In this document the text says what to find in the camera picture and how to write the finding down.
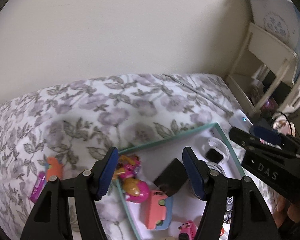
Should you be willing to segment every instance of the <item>gray cable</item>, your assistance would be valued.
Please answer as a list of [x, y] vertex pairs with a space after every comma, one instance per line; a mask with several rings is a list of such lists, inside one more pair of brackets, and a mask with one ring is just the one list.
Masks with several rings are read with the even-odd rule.
[[186, 88], [189, 88], [190, 90], [192, 90], [193, 92], [197, 93], [199, 96], [209, 100], [210, 102], [212, 102], [213, 104], [215, 104], [217, 107], [219, 107], [220, 109], [222, 109], [223, 111], [225, 111], [227, 114], [229, 115], [233, 115], [233, 112], [229, 111], [228, 109], [226, 109], [223, 105], [215, 102], [214, 100], [212, 100], [211, 98], [209, 98], [208, 96], [204, 95], [203, 93], [201, 93], [200, 91], [198, 91], [197, 89], [193, 88], [193, 87], [190, 87], [189, 85], [183, 83], [182, 81], [178, 80], [177, 78], [175, 78], [174, 76], [172, 75], [167, 75], [167, 74], [164, 74], [165, 76], [171, 78], [173, 81], [176, 81], [178, 83], [180, 83], [181, 85], [185, 86]]

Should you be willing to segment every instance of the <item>wall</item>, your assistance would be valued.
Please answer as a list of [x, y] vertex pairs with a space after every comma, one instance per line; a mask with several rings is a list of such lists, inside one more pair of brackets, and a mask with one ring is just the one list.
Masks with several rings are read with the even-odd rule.
[[0, 103], [123, 73], [225, 76], [247, 0], [9, 0], [0, 13]]

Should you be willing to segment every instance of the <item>blue gripper pad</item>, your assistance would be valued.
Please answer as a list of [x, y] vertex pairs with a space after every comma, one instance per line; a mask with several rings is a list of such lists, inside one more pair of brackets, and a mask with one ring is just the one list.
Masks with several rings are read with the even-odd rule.
[[200, 163], [191, 147], [185, 147], [183, 149], [182, 162], [186, 168], [186, 172], [190, 179], [194, 194], [201, 200], [204, 199], [206, 195], [204, 191], [204, 180], [197, 167], [200, 165]]
[[103, 162], [104, 166], [99, 178], [99, 185], [97, 190], [97, 196], [99, 199], [101, 199], [107, 193], [118, 161], [119, 153], [118, 149], [115, 147], [110, 147], [103, 160], [98, 161]]

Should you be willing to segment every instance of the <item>white electronic device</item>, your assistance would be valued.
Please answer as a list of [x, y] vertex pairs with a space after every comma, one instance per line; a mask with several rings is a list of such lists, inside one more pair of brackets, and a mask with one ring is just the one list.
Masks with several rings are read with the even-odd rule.
[[229, 118], [229, 124], [232, 127], [239, 128], [247, 133], [250, 133], [249, 130], [253, 126], [252, 122], [250, 122], [248, 117], [240, 109], [235, 111]]

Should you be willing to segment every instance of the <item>floral fabric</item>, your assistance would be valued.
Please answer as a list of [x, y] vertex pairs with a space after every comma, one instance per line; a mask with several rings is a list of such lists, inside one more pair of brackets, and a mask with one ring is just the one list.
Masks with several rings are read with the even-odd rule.
[[[240, 106], [222, 79], [210, 74], [174, 75], [230, 111]], [[64, 179], [90, 169], [110, 146], [119, 149], [161, 140], [210, 122], [225, 134], [227, 114], [164, 75], [121, 75], [57, 85], [0, 105], [0, 226], [20, 239], [29, 200], [48, 156], [64, 165]], [[244, 151], [232, 143], [239, 159]], [[268, 204], [269, 188], [254, 178]], [[134, 239], [114, 185], [96, 203], [108, 239]], [[81, 239], [70, 199], [74, 239]]]

